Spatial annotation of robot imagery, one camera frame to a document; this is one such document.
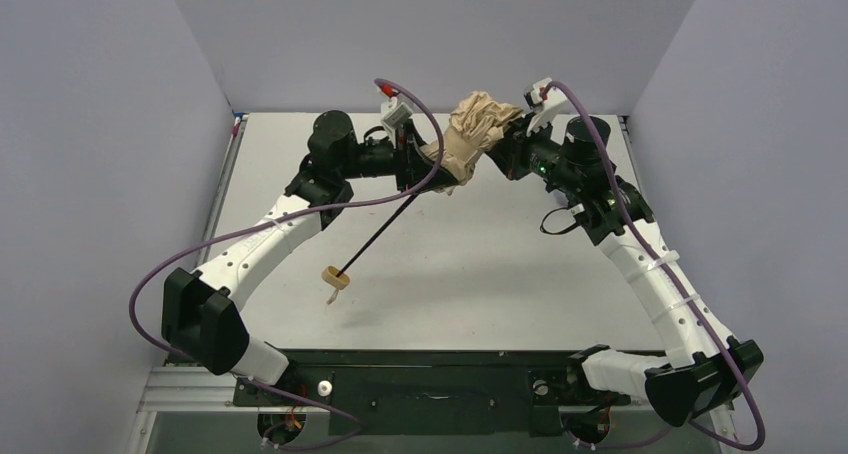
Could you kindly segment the beige umbrella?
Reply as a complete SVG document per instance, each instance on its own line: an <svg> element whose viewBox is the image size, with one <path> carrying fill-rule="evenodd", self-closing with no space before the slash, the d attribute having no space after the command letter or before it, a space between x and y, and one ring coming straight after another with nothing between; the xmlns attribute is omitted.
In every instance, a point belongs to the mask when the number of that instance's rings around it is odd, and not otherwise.
<svg viewBox="0 0 848 454"><path fill-rule="evenodd" d="M451 195L455 185L467 184L482 155L503 139L507 124L522 114L520 107L496 101L487 91L472 91L461 100L451 112L443 133L444 153L440 162L455 182L436 191Z"/></svg>

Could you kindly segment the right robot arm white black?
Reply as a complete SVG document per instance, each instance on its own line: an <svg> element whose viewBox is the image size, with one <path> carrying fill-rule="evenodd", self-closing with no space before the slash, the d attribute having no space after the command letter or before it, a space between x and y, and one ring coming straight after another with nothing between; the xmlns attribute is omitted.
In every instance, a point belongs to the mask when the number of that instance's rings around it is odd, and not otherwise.
<svg viewBox="0 0 848 454"><path fill-rule="evenodd" d="M511 121L489 157L510 180L536 174L548 191L565 194L576 224L615 265L662 343L660 356L587 349L575 358L579 380L644 399L674 427L739 396L740 383L763 363L759 346L737 340L695 293L647 202L616 174L582 119L568 122L561 143L551 126L529 133L529 123L528 116Z"/></svg>

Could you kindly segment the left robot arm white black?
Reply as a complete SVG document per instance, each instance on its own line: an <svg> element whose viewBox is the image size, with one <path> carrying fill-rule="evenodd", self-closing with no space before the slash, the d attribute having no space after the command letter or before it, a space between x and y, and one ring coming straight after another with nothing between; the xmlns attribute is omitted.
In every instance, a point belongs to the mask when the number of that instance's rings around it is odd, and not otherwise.
<svg viewBox="0 0 848 454"><path fill-rule="evenodd" d="M296 176L254 226L221 236L230 246L192 271L165 279L161 335L209 372L237 374L275 385L292 361L248 332L241 311L265 278L297 247L355 206L351 180L395 179L400 197L450 188L466 178L467 151L454 126L424 142L409 112L392 108L380 119L386 137L358 139L351 117L317 116L308 153Z"/></svg>

